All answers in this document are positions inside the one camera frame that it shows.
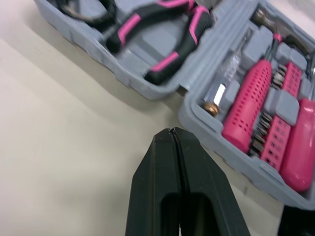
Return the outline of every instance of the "pink and black pliers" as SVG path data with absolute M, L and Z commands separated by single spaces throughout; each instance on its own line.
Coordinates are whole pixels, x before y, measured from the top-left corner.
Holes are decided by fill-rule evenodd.
M 161 85 L 179 70 L 188 55 L 197 49 L 205 30 L 214 25 L 215 19 L 207 8 L 197 5 L 194 0 L 162 0 L 142 6 L 118 26 L 107 39 L 106 47 L 117 53 L 141 29 L 186 12 L 189 20 L 175 49 L 144 76 L 148 82 Z

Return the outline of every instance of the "gray plastic case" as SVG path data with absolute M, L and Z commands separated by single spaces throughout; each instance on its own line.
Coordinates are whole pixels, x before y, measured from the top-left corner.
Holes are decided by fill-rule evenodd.
M 181 124 L 194 133 L 200 142 L 209 150 L 220 155 L 234 170 L 244 174 L 259 189 L 269 193 L 280 202 L 302 209 L 315 209 L 315 179 L 312 187 L 305 193 L 297 193 L 288 187 L 279 173 L 257 157 L 248 157 L 231 143 L 225 140 L 221 131 L 221 119 L 211 117 L 201 108 L 204 95 L 222 62 L 229 57 L 241 44 L 244 36 L 250 30 L 248 47 L 242 53 L 242 62 L 236 75 L 236 82 L 231 91 L 225 94 L 228 109 L 235 99 L 234 93 L 242 84 L 247 69 L 255 64 L 267 50 L 272 41 L 271 32 L 265 27 L 258 28 L 250 21 L 255 10 L 260 7 L 277 20 L 286 22 L 292 31 L 299 35 L 311 48 L 315 42 L 305 32 L 293 24 L 286 16 L 276 10 L 266 1 L 259 0 L 221 0 L 213 10 L 217 19 L 215 27 L 205 32 L 198 49 L 186 60 L 182 68 L 163 86 L 155 86 L 143 79 L 143 74 L 152 65 L 165 57 L 175 46 L 187 16 L 177 20 L 163 22 L 145 29 L 137 34 L 130 43 L 117 55 L 110 54 L 100 43 L 113 31 L 114 27 L 105 33 L 89 27 L 83 22 L 63 15 L 56 9 L 55 0 L 34 0 L 41 15 L 54 26 L 67 40 L 83 48 L 93 59 L 108 67 L 119 81 L 133 88 L 150 100 L 162 99 L 178 88 L 184 87 L 188 92 L 179 111 Z M 153 0 L 116 0 L 118 6 L 118 21 L 121 22 L 132 9 L 152 2 Z M 103 11 L 98 0 L 80 0 L 82 14 L 96 15 Z M 297 65 L 305 66 L 298 52 L 283 46 L 283 53 L 278 52 L 272 61 L 273 69 L 284 60 L 295 60 Z

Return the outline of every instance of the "pliers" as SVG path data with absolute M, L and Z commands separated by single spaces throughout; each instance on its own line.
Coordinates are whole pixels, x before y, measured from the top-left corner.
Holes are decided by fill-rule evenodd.
M 224 172 L 190 132 L 156 134 L 135 172 L 125 236 L 250 236 Z
M 141 29 L 178 17 L 185 12 L 189 14 L 189 20 L 177 46 L 166 58 L 152 66 L 144 77 L 154 85 L 161 85 L 172 77 L 188 55 L 196 50 L 205 30 L 214 25 L 215 19 L 207 8 L 198 6 L 194 0 L 162 0 L 141 6 L 117 27 L 105 45 L 110 52 L 117 53 Z

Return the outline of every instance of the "black clamp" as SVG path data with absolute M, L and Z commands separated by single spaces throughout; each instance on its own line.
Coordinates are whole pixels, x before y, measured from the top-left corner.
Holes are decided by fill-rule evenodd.
M 132 179 L 126 236 L 250 236 L 224 172 L 180 128 L 156 134 Z

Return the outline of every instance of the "white table surface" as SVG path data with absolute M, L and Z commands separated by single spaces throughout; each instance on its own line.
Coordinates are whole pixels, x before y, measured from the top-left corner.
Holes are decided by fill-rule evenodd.
M 314 36 L 315 24 L 300 8 L 274 2 L 287 15 L 295 10 L 293 20 Z M 66 41 L 33 1 L 4 5 L 0 235 L 123 236 L 131 178 L 152 137 L 180 126 L 182 97 L 146 100 Z M 228 176 L 252 236 L 275 236 L 283 204 L 210 154 Z

